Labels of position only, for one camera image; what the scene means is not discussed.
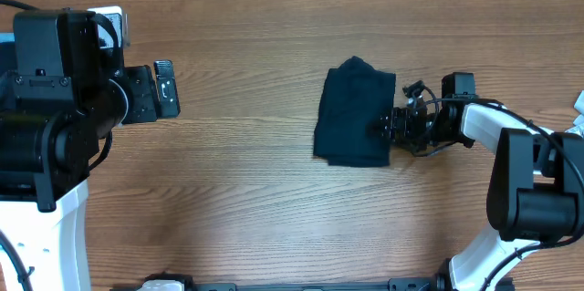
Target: wood grain surface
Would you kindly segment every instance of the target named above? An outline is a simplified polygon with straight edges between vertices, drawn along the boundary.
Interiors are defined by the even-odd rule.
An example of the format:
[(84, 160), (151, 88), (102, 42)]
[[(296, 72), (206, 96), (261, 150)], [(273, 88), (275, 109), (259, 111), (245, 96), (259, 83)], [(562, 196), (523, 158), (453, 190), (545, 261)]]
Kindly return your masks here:
[[(474, 72), (478, 93), (555, 130), (584, 89), (584, 0), (22, 0), (122, 5), (126, 64), (174, 62), (182, 114), (114, 132), (89, 179), (93, 285), (169, 270), (240, 285), (427, 276), (486, 224), (482, 146), (391, 167), (329, 167), (312, 132), (329, 68), (357, 55), (436, 91)], [(0, 8), (0, 30), (15, 10)], [(581, 290), (584, 248), (544, 251), (519, 290)]]

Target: black mount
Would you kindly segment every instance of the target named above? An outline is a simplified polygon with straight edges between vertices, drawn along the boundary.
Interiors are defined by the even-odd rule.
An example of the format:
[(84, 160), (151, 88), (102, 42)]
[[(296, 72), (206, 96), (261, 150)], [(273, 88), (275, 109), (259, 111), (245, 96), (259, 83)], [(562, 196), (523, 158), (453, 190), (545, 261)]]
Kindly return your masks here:
[[(121, 21), (31, 10), (15, 15), (13, 35), (0, 35), (0, 201), (52, 212), (89, 176), (112, 128), (178, 116), (172, 62), (155, 62), (158, 87), (150, 68), (124, 67)], [(105, 36), (116, 44), (102, 45)]]
[[(392, 278), (388, 282), (379, 283), (322, 283), (322, 284), (289, 284), (237, 286), (233, 283), (195, 284), (190, 275), (155, 274), (144, 280), (176, 281), (184, 285), (185, 291), (433, 291), (434, 278), (402, 277)], [(118, 286), (111, 291), (137, 291), (140, 286)], [(513, 279), (504, 278), (497, 284), (495, 291), (515, 291)]]
[[(584, 140), (561, 132), (551, 136), (584, 171)], [(534, 182), (534, 170), (553, 183)], [(556, 242), (584, 225), (584, 193), (574, 171), (542, 136), (502, 129), (486, 213), (504, 241)]]
[[(410, 100), (408, 106), (393, 108), (381, 116), (380, 123), (375, 123), (373, 129), (384, 139), (412, 153), (424, 152), (428, 149), (428, 145), (436, 147), (446, 141), (461, 142), (465, 147), (471, 148), (474, 141), (469, 140), (460, 132), (465, 103), (444, 101), (439, 104), (442, 108), (438, 112), (428, 113), (427, 107), (423, 105), (424, 88), (421, 80), (409, 87), (404, 87), (403, 93)], [(443, 99), (477, 99), (475, 76), (472, 73), (454, 72), (444, 77), (442, 97)]]

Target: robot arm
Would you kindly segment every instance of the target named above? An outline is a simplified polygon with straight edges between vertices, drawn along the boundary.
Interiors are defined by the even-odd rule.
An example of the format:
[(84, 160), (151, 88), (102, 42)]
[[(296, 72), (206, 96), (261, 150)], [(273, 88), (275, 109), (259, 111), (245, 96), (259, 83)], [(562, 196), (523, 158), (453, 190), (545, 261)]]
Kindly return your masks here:
[(157, 82), (148, 66), (124, 66), (126, 22), (119, 7), (34, 9), (0, 34), (0, 231), (26, 270), (0, 248), (8, 291), (91, 289), (89, 172), (115, 126), (180, 112), (171, 61), (154, 63)]
[[(496, 154), (499, 136), (502, 129), (527, 130), (521, 121), (496, 109), (490, 109), (477, 104), (468, 104), (464, 107), (461, 132), (471, 140), (478, 140), (483, 146)], [(458, 291), (479, 290), (490, 272), (494, 271), (499, 263), (512, 255), (516, 250), (530, 245), (537, 245), (539, 241), (516, 239), (503, 241), (499, 232), (488, 223), (481, 233), (459, 254), (452, 258), (448, 265), (448, 277), (452, 289)], [(487, 291), (495, 290), (495, 286), (513, 267), (518, 265), (529, 252), (516, 258), (500, 270), (490, 282)]]
[[(548, 134), (544, 137), (524, 120), (501, 109), (500, 103), (478, 100), (472, 74), (446, 76), (442, 99), (424, 103), (421, 94), (425, 89), (421, 81), (404, 88), (410, 105), (394, 108), (381, 117), (385, 121), (382, 136), (415, 156), (427, 156), (419, 153), (429, 145), (440, 149), (441, 142), (461, 142), (470, 148), (476, 140), (495, 154), (486, 204), (489, 224), (466, 249), (443, 265), (433, 291), (495, 290), (501, 278), (534, 253), (537, 245), (553, 244), (581, 230), (582, 185), (548, 137), (571, 154), (579, 171), (584, 168), (584, 160), (577, 154), (584, 150), (584, 140), (538, 129)], [(442, 108), (428, 114), (426, 105), (439, 101)], [(553, 178), (554, 183), (535, 183), (534, 173)], [(535, 250), (526, 251), (528, 246)], [(525, 252), (515, 257), (522, 249)]]

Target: black towel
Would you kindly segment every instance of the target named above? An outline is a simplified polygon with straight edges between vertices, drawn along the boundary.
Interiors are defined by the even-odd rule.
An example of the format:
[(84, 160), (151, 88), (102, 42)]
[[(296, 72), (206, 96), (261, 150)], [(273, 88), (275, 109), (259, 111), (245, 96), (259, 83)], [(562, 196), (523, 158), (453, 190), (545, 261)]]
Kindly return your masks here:
[(393, 108), (395, 75), (375, 70), (359, 57), (328, 71), (314, 130), (314, 155), (329, 165), (390, 165), (390, 145), (370, 133), (381, 114)]

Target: black cable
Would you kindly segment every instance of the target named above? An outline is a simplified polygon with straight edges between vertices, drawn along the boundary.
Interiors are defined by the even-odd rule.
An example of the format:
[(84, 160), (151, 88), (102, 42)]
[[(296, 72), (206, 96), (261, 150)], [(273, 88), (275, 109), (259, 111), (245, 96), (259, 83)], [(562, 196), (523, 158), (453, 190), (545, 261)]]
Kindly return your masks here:
[(0, 0), (0, 5), (8, 5), (14, 8), (20, 8), (24, 10), (37, 10), (38, 8), (28, 5), (25, 3), (18, 2), (16, 0)]
[(103, 149), (101, 149), (101, 153), (99, 154), (98, 158), (91, 163), (89, 166), (89, 171), (94, 170), (100, 163), (108, 158), (108, 154), (110, 154), (111, 144), (113, 143), (113, 133), (111, 130), (109, 131), (108, 136), (106, 136), (106, 142), (103, 144)]
[(436, 101), (437, 100), (436, 95), (434, 95), (433, 91), (431, 91), (426, 86), (424, 86), (423, 89), (426, 90), (428, 92), (428, 94), (430, 94), (430, 96), (432, 97), (432, 100), (434, 101), (434, 119), (432, 121), (432, 124), (430, 126), (426, 127), (426, 131), (423, 132), (422, 134), (418, 135), (414, 140), (420, 140), (420, 139), (426, 137), (430, 133), (430, 131), (432, 131), (432, 128), (434, 128), (434, 125), (436, 124), (436, 121), (438, 120), (438, 112), (440, 111), (440, 107), (438, 106), (438, 102)]
[(32, 291), (33, 287), (30, 285), (29, 277), (32, 272), (35, 271), (35, 268), (30, 267), (28, 271), (26, 270), (25, 265), (22, 263), (22, 260), (18, 255), (18, 252), (10, 244), (10, 241), (8, 241), (8, 238), (6, 235), (4, 235), (4, 233), (2, 233), (2, 231), (0, 231), (0, 245), (8, 255), (8, 258), (10, 258), (12, 265), (15, 267), (16, 274), (18, 275), (18, 283), (22, 285), (23, 291)]
[(418, 291), (423, 291), (426, 289), (427, 286), (430, 286), (430, 283), (426, 283), (425, 285), (421, 286)]
[(416, 152), (412, 151), (412, 155), (414, 157), (416, 157), (416, 158), (427, 158), (427, 157), (431, 157), (434, 154), (438, 154), (441, 151), (444, 151), (444, 150), (448, 149), (449, 147), (451, 147), (451, 146), (453, 146), (455, 144), (456, 144), (456, 141), (451, 141), (449, 143), (446, 143), (444, 145), (441, 145), (441, 146), (438, 146), (438, 147), (434, 148), (434, 150), (432, 150), (432, 151), (425, 152), (425, 153), (422, 153), (422, 154), (416, 153)]
[[(504, 112), (505, 114), (507, 114), (507, 115), (515, 118), (516, 120), (520, 121), (521, 123), (525, 124), (529, 129), (532, 129), (535, 132), (538, 132), (554, 147), (554, 149), (558, 152), (558, 154), (561, 155), (562, 159), (568, 164), (570, 169), (576, 175), (576, 178), (578, 179), (579, 184), (580, 184), (580, 188), (584, 192), (584, 178), (582, 178), (582, 174), (580, 173), (580, 170), (576, 166), (576, 163), (574, 163), (574, 161), (564, 151), (564, 148), (561, 145), (559, 145), (558, 142), (556, 140), (554, 140), (553, 137), (551, 137), (551, 135), (549, 135), (545, 130), (541, 129), (539, 126), (535, 125), (532, 120), (526, 120), (525, 118), (519, 116), (515, 112), (513, 112), (509, 109), (503, 108), (503, 104), (501, 104), (500, 102), (495, 101), (495, 100), (490, 100), (490, 99), (433, 99), (433, 100), (429, 100), (427, 102), (424, 102), (424, 104), (420, 108), (425, 107), (425, 106), (430, 105), (430, 104), (433, 104), (433, 103), (444, 102), (444, 101), (459, 101), (459, 102), (465, 102), (468, 104), (481, 105), (481, 106), (484, 106), (484, 107), (487, 107), (490, 109), (496, 109), (498, 111)], [(532, 251), (537, 251), (537, 250), (553, 249), (553, 248), (559, 248), (559, 247), (567, 246), (570, 244), (574, 244), (582, 237), (582, 235), (584, 235), (584, 226), (582, 228), (580, 228), (578, 231), (576, 231), (572, 235), (572, 237), (570, 237), (569, 239), (567, 239), (565, 241), (554, 242), (554, 243), (549, 243), (549, 244), (529, 245), (529, 246), (523, 247), (521, 249), (516, 249), (516, 251), (513, 254), (511, 254), (510, 256), (505, 258), (501, 263), (499, 263), (495, 267), (495, 269), (493, 269), (493, 271), (485, 279), (485, 282), (481, 286), (480, 291), (486, 291), (486, 289), (490, 286), (493, 278), (495, 278), (495, 276), (497, 274), (499, 274), (499, 272), (503, 268), (505, 268), (507, 265), (509, 265), (509, 263), (511, 263), (516, 258), (519, 258), (521, 260), (523, 254), (528, 253), (528, 252), (532, 252)]]

